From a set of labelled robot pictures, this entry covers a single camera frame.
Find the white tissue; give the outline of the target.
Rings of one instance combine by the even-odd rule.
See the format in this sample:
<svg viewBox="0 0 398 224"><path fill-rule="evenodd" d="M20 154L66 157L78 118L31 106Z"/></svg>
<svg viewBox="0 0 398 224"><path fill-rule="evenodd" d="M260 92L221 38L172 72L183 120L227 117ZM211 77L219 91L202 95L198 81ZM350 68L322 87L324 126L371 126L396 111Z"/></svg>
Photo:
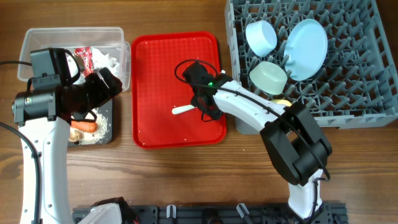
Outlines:
<svg viewBox="0 0 398 224"><path fill-rule="evenodd" d="M109 54L103 54L99 49L91 48L91 61L93 71L107 68L115 77L120 78L120 63L119 61L110 56Z"/></svg>

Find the light green bowl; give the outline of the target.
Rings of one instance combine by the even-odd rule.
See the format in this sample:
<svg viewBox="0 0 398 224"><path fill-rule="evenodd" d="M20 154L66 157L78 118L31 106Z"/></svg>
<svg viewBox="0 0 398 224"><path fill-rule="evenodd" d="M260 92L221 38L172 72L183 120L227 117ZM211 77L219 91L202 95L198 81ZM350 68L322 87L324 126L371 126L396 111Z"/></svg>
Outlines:
<svg viewBox="0 0 398 224"><path fill-rule="evenodd" d="M261 62L249 72L249 77L262 91L279 95L287 83L287 75L278 65L271 62Z"/></svg>

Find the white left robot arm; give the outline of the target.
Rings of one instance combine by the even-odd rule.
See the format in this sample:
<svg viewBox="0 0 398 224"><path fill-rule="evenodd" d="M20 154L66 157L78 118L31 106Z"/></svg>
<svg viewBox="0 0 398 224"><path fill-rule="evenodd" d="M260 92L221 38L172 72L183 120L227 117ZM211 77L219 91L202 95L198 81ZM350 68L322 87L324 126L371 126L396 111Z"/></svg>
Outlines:
<svg viewBox="0 0 398 224"><path fill-rule="evenodd" d="M12 107L23 151L21 223L73 223L68 198L67 148L71 115L86 115L122 92L107 68L81 85L58 75L34 78Z"/></svg>

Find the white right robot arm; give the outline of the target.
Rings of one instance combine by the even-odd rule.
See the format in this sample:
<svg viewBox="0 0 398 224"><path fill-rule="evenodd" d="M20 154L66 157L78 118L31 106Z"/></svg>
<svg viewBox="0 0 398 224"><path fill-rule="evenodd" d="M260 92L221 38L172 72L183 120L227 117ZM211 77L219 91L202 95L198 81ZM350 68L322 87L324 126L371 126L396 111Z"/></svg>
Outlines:
<svg viewBox="0 0 398 224"><path fill-rule="evenodd" d="M259 132L275 170L289 183L289 207L311 222L322 200L319 183L328 181L326 169L331 144L308 108L301 103L284 106L243 88L225 74L183 74L192 87L192 104L218 119L228 113Z"/></svg>

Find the red snack wrapper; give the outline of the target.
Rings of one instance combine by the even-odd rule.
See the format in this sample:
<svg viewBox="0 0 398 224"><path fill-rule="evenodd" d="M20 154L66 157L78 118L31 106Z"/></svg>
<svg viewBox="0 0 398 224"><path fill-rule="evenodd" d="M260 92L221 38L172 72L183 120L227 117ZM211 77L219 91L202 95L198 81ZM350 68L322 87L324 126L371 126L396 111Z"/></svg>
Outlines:
<svg viewBox="0 0 398 224"><path fill-rule="evenodd" d="M82 72L83 76L86 77L93 73L93 61L92 61L92 50L91 47L80 47L74 51L76 57L80 57L83 61L85 70Z"/></svg>

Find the orange carrot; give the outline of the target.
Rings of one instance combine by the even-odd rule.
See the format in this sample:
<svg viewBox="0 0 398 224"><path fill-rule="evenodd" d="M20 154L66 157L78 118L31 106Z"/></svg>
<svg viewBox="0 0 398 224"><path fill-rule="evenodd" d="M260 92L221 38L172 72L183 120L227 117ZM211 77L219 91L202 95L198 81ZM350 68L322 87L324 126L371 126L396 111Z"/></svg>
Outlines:
<svg viewBox="0 0 398 224"><path fill-rule="evenodd" d="M85 121L72 121L71 127L87 133L94 133L98 129L96 123Z"/></svg>

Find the light blue bowl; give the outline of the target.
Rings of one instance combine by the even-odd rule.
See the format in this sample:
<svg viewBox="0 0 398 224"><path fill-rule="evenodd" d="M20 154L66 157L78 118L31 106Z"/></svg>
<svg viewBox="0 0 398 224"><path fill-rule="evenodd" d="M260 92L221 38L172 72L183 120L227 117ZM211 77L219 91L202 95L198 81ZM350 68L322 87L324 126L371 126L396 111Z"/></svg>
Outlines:
<svg viewBox="0 0 398 224"><path fill-rule="evenodd" d="M259 57L265 57L277 46L276 32L267 21L248 24L245 34L249 47Z"/></svg>

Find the light blue plate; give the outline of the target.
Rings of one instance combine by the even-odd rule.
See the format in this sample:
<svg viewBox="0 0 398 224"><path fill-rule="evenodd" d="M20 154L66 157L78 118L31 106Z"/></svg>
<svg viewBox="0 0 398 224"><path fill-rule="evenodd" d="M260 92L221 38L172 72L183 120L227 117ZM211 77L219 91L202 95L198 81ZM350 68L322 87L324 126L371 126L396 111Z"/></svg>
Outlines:
<svg viewBox="0 0 398 224"><path fill-rule="evenodd" d="M291 31L284 50L288 56L285 69L290 78L303 81L314 76L323 65L328 51L328 37L323 26L314 19L299 22Z"/></svg>

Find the white rice pile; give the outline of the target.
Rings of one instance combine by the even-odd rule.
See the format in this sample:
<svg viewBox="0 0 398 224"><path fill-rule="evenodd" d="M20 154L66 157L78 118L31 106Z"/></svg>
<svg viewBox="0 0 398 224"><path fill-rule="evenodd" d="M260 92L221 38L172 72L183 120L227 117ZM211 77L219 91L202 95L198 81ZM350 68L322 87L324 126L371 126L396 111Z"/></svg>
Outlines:
<svg viewBox="0 0 398 224"><path fill-rule="evenodd" d="M93 133L83 132L83 139L80 140L80 145L101 144L107 140L108 134L108 118L103 115L98 108L93 109L94 114L97 116L96 124L97 129Z"/></svg>

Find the yellow plastic cup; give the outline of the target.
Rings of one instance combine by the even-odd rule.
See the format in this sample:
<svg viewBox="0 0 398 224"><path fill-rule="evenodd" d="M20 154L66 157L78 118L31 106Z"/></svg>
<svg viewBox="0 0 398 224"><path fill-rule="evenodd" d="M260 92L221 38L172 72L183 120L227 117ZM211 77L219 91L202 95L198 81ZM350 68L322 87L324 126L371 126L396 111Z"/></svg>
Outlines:
<svg viewBox="0 0 398 224"><path fill-rule="evenodd" d="M278 104L278 105L284 105L284 106L292 106L292 103L288 100L271 100L272 103Z"/></svg>

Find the brown food scrap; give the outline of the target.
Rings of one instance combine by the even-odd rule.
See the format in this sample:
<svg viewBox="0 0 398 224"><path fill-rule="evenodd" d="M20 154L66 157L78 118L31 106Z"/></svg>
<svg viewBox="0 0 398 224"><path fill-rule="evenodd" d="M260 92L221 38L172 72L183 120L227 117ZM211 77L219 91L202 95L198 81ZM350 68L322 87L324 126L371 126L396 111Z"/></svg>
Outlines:
<svg viewBox="0 0 398 224"><path fill-rule="evenodd" d="M84 138L84 134L79 130L73 130L70 132L68 140L72 143L80 142Z"/></svg>

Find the white plastic spoon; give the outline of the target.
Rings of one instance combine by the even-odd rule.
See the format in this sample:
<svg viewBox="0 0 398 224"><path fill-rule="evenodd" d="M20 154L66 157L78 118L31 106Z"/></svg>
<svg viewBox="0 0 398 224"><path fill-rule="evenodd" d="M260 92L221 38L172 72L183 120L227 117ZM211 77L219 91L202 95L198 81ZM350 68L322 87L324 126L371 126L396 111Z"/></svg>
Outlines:
<svg viewBox="0 0 398 224"><path fill-rule="evenodd" d="M184 106L174 107L172 109L172 114L177 115L177 114L185 113L185 112L190 111L192 109L195 109L195 106L193 106L193 105L184 105Z"/></svg>

